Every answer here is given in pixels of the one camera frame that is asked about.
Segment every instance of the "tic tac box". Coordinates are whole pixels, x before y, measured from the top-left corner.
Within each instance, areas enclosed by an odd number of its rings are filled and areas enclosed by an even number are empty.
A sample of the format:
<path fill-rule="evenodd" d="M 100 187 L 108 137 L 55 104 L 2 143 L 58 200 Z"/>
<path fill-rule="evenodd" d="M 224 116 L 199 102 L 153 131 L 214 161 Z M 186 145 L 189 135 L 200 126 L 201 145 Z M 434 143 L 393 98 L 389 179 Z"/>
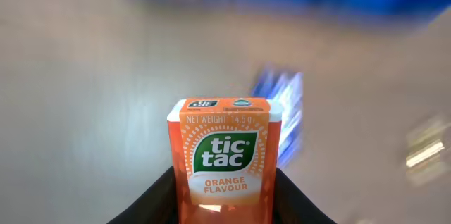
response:
<path fill-rule="evenodd" d="M 272 223 L 282 111 L 261 98 L 175 105 L 168 129 L 180 224 Z"/>

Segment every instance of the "blurred blue wrapper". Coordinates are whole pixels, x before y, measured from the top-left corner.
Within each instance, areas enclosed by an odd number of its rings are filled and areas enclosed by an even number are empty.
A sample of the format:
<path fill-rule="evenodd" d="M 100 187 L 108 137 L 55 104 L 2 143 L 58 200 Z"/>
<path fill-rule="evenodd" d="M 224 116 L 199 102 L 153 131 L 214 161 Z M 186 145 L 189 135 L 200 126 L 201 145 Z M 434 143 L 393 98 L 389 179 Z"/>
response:
<path fill-rule="evenodd" d="M 272 99 L 283 106 L 278 166 L 282 167 L 302 146 L 303 74 L 277 71 L 267 67 L 252 90 L 253 97 Z"/>

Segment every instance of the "blurred background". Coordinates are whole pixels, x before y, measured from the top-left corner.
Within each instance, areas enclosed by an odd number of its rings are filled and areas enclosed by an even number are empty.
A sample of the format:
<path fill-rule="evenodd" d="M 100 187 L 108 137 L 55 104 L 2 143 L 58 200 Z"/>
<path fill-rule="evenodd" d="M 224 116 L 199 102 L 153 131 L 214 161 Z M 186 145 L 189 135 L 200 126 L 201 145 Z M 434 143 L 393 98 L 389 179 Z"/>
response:
<path fill-rule="evenodd" d="M 322 211 L 450 223 L 446 0 L 212 1 L 0 0 L 2 223 L 108 222 L 172 165 L 177 100 L 247 96 L 268 63 L 304 73 L 283 170 Z"/>

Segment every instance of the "white lid edge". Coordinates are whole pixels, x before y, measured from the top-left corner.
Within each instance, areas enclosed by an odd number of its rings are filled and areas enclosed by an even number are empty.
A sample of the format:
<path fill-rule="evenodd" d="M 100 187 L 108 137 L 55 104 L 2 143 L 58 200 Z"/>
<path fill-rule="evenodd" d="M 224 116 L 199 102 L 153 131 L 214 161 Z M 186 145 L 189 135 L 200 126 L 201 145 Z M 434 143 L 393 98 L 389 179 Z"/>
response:
<path fill-rule="evenodd" d="M 186 99 L 181 99 L 175 104 L 174 108 L 172 108 L 172 111 L 168 115 L 169 122 L 180 121 L 179 113 L 185 102 Z M 274 100 L 268 100 L 268 103 L 271 107 L 271 109 L 269 110 L 269 122 L 280 122 L 282 120 L 282 112 L 283 112 L 282 105 Z"/>

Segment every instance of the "product label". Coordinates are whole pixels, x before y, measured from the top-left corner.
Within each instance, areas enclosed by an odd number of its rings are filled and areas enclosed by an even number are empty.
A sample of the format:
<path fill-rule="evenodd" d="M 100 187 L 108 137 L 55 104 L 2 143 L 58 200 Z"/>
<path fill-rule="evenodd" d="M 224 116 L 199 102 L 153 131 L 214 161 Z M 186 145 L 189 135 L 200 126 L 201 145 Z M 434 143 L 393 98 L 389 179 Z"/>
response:
<path fill-rule="evenodd" d="M 193 204 L 255 204 L 264 169 L 265 99 L 188 99 L 180 128 Z"/>

